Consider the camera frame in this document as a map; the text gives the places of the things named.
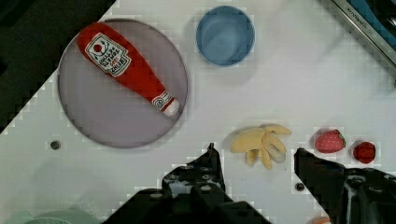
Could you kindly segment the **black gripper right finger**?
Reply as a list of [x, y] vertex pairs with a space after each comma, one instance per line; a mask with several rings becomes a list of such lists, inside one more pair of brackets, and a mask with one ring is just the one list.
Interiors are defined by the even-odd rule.
[[346, 168], [298, 148], [294, 173], [332, 224], [396, 224], [396, 179], [374, 168]]

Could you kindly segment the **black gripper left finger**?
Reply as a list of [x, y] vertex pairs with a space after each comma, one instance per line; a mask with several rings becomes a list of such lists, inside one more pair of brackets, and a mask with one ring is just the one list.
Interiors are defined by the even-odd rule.
[[143, 189], [103, 224], [271, 224], [225, 192], [219, 153], [210, 144], [199, 158], [168, 173], [159, 189]]

